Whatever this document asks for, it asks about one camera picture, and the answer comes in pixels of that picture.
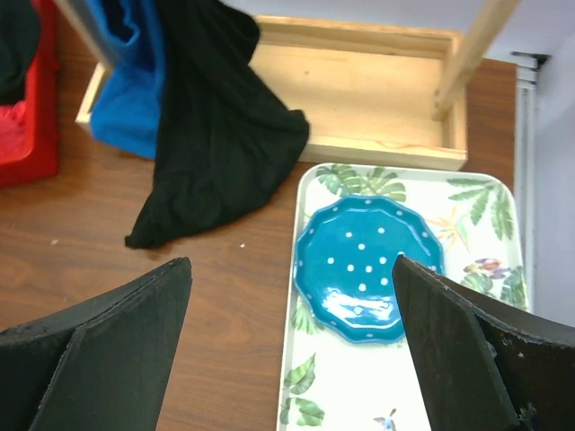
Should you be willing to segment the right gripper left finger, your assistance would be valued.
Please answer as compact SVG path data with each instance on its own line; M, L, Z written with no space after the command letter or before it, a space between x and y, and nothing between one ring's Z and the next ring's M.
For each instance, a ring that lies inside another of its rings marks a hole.
M187 258L1 332L3 430L154 430L190 300Z

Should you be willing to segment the black tank top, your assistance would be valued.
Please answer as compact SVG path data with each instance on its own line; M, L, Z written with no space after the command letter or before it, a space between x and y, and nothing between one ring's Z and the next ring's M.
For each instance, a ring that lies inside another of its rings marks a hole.
M253 71L261 30L220 1L160 1L167 75L152 190L125 243L155 249L267 204L310 135Z

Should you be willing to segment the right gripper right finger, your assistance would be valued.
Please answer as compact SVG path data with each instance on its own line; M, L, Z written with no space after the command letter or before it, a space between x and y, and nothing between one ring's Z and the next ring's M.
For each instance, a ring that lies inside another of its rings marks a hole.
M433 430L572 430L574 329L404 256L394 290Z

